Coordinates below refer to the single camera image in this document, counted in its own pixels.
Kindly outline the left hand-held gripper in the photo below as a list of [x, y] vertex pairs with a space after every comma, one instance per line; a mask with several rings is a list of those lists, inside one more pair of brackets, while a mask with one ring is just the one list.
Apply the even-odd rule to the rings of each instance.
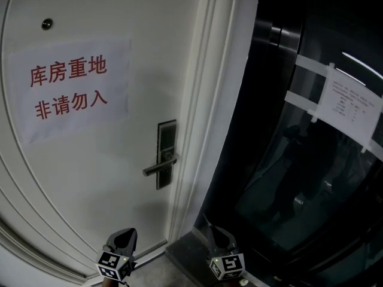
[[118, 237], [120, 232], [112, 233], [98, 252], [96, 267], [101, 276], [122, 281], [126, 276], [130, 276], [137, 263], [133, 253], [136, 249], [138, 233], [135, 228], [130, 228], [127, 232], [129, 236], [128, 245], [118, 248]]

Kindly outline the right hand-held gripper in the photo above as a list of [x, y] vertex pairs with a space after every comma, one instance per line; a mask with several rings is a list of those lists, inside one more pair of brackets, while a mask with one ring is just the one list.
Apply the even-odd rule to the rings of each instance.
[[245, 270], [244, 255], [239, 252], [234, 235], [224, 229], [221, 232], [225, 236], [225, 248], [218, 245], [217, 228], [208, 226], [208, 267], [218, 280], [239, 278]]

